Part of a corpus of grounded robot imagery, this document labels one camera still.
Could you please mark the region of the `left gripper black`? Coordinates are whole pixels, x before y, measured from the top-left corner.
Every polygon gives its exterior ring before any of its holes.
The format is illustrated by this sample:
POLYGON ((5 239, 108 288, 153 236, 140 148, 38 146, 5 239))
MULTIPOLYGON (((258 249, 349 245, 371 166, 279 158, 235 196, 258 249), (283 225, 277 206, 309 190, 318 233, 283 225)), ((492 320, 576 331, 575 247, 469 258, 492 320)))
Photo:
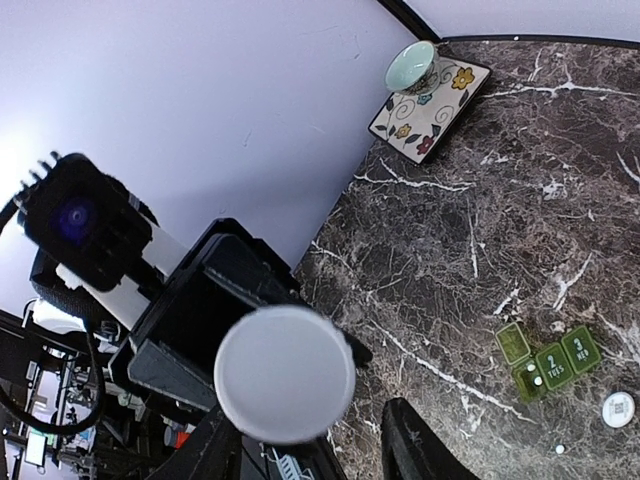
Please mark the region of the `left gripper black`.
MULTIPOLYGON (((204 412, 217 403, 217 351, 244 315, 267 305, 298 301, 300 285, 289 265, 232 218, 215 220, 181 260, 109 363, 116 385, 141 398, 150 394, 204 412)), ((373 353, 342 330, 357 369, 373 353)))

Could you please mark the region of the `white pill bottle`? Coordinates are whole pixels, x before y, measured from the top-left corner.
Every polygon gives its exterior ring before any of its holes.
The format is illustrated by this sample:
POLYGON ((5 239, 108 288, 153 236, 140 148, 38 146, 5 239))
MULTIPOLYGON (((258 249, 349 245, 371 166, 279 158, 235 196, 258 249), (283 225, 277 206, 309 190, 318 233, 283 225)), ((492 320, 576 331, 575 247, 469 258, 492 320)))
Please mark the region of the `white pill bottle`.
POLYGON ((213 370, 220 407, 243 434, 275 445, 310 442, 340 420, 355 391, 344 334, 315 311, 262 307, 223 338, 213 370))

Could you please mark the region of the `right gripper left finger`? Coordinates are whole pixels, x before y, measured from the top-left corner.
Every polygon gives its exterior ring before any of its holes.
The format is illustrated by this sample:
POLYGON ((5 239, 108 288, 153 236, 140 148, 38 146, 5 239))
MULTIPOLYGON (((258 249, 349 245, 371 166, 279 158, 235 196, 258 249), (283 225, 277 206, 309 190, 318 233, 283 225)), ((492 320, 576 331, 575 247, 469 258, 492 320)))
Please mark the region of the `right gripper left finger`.
POLYGON ((221 408, 216 406, 165 463, 164 478, 239 479, 241 464, 241 434, 221 408))

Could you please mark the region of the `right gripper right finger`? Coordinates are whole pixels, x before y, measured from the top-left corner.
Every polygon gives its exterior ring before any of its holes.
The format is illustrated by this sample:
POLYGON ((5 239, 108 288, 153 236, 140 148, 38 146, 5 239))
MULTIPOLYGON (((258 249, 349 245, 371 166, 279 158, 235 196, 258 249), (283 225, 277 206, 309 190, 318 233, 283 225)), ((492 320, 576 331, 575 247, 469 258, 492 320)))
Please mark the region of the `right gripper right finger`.
POLYGON ((387 480, 478 480, 402 397, 383 408, 381 462, 387 480))

